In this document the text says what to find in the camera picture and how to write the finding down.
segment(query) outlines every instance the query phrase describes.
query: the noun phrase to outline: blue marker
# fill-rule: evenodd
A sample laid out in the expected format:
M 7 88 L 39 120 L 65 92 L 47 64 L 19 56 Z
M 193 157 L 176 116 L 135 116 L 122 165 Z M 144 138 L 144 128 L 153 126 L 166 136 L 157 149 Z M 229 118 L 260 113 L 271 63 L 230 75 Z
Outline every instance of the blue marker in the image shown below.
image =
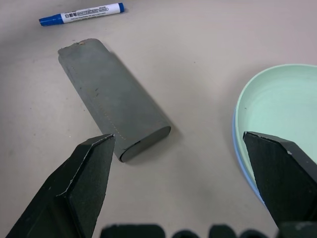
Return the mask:
M 71 11 L 66 13 L 60 13 L 54 16 L 41 18 L 40 24 L 42 26 L 52 26 L 58 24 L 64 24 L 73 21 L 80 21 L 90 19 L 99 16 L 107 16 L 111 14 L 124 12 L 123 3 L 115 3 L 104 6 L 97 6 L 93 8 L 87 8 L 77 11 Z

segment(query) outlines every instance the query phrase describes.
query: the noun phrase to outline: plastic bowl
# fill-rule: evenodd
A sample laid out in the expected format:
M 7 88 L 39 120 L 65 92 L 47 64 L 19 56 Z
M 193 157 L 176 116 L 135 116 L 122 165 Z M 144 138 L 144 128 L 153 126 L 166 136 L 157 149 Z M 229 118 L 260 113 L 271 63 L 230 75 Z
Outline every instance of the plastic bowl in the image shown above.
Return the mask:
M 244 131 L 294 141 L 316 163 L 317 66 L 268 68 L 254 76 L 240 94 L 232 122 L 233 144 L 247 181 L 262 201 L 242 139 Z

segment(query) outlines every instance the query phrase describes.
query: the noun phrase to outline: gray table surface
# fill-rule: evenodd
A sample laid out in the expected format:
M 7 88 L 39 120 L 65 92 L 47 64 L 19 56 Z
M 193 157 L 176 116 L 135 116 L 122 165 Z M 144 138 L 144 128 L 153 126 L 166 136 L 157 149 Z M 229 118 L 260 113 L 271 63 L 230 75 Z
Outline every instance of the gray table surface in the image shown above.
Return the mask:
M 98 127 L 57 60 L 97 38 L 173 123 L 168 139 L 114 158 L 94 237 L 113 223 L 157 223 L 167 237 L 211 224 L 237 233 L 277 228 L 236 161 L 231 118 L 244 85 L 283 63 L 317 64 L 315 0 L 130 0 L 127 11 L 41 27 L 38 19 L 110 0 L 0 3 L 0 237 L 41 184 Z

